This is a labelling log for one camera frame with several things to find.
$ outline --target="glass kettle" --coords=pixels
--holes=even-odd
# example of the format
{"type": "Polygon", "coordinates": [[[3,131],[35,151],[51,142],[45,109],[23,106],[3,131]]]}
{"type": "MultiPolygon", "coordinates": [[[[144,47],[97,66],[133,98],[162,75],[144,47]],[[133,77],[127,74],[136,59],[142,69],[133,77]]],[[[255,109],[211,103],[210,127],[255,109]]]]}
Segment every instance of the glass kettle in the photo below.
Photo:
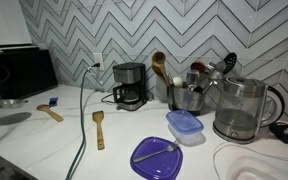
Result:
{"type": "Polygon", "coordinates": [[[284,98],[275,88],[256,79],[230,77],[217,106],[214,132],[225,140],[240,144],[251,143],[260,127],[277,121],[285,108],[284,98]],[[263,118],[266,98],[274,103],[269,117],[263,118]]]}

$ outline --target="purple lid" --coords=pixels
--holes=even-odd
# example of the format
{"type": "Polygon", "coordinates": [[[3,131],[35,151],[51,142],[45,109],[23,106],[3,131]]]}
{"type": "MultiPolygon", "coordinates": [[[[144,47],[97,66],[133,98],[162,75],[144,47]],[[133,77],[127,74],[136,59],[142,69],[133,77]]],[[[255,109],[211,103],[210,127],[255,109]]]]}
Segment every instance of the purple lid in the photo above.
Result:
{"type": "Polygon", "coordinates": [[[134,163],[132,160],[135,157],[163,150],[170,144],[172,144],[171,141],[158,137],[145,138],[136,147],[131,156],[130,162],[132,169],[146,179],[175,179],[181,169],[183,161],[183,153],[180,148],[177,148],[173,152],[164,152],[155,155],[138,163],[134,163]]]}
{"type": "Polygon", "coordinates": [[[166,119],[172,127],[181,134],[193,134],[204,129],[203,124],[185,110],[169,112],[166,114],[166,119]]]}

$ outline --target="white countertop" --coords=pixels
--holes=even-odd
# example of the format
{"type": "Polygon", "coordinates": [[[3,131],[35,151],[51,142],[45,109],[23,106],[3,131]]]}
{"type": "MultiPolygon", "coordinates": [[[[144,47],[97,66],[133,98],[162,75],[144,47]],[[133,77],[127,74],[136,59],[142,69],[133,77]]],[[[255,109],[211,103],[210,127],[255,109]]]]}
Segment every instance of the white countertop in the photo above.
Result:
{"type": "MultiPolygon", "coordinates": [[[[101,102],[106,95],[84,89],[87,143],[73,179],[143,179],[130,167],[130,156],[147,137],[174,140],[165,118],[168,106],[155,100],[134,112],[116,110],[115,104],[101,102]],[[98,151],[92,113],[100,110],[105,113],[102,121],[105,149],[98,151]]],[[[0,156],[38,179],[65,179],[82,141],[79,97],[80,88],[60,85],[27,98],[29,102],[21,108],[0,109],[0,156]],[[62,122],[36,110],[38,105],[48,104],[52,97],[59,98],[58,106],[52,110],[64,118],[62,122]]],[[[228,143],[213,132],[214,112],[197,118],[204,124],[202,133],[206,142],[193,147],[181,146],[183,164],[177,179],[218,179],[214,162],[220,178],[226,179],[230,165],[241,156],[257,157],[288,173],[288,162],[252,152],[288,158],[288,145],[267,129],[262,129],[253,143],[243,145],[251,151],[228,143]],[[213,161],[215,149],[225,145],[229,146],[218,151],[213,161]]]]}

